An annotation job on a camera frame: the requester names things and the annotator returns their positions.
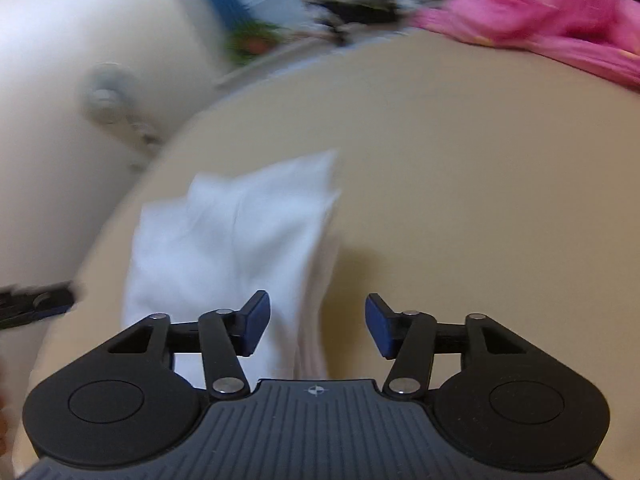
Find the pink quilt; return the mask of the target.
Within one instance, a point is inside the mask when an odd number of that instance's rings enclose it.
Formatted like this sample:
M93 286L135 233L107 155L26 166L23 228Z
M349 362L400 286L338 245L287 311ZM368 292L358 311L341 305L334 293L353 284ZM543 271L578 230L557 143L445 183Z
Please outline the pink quilt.
M413 26L496 49L529 51L639 88L638 0L446 0Z

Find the white long-sleeve shirt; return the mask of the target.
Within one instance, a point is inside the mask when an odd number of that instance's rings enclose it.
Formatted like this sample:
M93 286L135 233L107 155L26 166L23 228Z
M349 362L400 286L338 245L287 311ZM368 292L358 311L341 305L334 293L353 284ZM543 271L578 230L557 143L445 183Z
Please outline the white long-sleeve shirt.
M198 174L185 196L143 206L122 326L153 313L194 322L268 292L270 321L241 361L251 385L328 376L320 310L340 250L336 154L289 159L236 178Z

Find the potted green plant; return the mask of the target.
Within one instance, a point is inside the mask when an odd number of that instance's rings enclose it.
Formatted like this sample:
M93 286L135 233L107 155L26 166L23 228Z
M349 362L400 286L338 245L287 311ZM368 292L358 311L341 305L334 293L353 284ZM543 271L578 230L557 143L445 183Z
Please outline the potted green plant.
M228 33L226 53L234 66L245 66L282 44L282 30L276 24L247 21Z

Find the white standing fan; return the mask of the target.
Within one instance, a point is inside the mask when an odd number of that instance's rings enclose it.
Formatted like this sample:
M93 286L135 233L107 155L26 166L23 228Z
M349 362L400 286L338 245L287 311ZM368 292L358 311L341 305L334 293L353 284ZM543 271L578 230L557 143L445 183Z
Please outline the white standing fan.
M91 67L78 86L84 116L127 148L155 157L163 136L142 105L138 78L126 66L105 62Z

